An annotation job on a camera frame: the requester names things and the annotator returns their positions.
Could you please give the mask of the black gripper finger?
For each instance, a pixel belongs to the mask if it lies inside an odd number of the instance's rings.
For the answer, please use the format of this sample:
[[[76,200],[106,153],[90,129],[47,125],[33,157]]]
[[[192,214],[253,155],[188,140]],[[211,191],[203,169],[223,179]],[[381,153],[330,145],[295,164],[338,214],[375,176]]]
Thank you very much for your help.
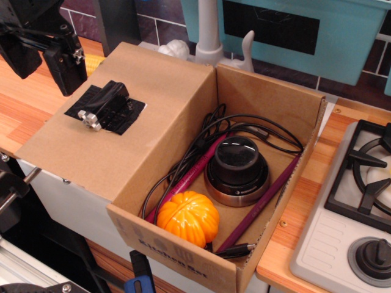
[[[42,64],[42,58],[35,49],[25,47],[9,34],[1,36],[1,56],[21,79],[26,79]]]
[[[43,57],[63,96],[72,95],[87,80],[84,50],[75,33],[53,38]]]

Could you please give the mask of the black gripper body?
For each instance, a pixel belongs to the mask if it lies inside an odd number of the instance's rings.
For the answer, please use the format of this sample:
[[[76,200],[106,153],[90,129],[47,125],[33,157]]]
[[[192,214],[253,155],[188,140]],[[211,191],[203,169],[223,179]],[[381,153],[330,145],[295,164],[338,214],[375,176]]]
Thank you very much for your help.
[[[76,45],[71,24],[61,15],[63,1],[1,1],[1,44],[24,39],[48,45]]]

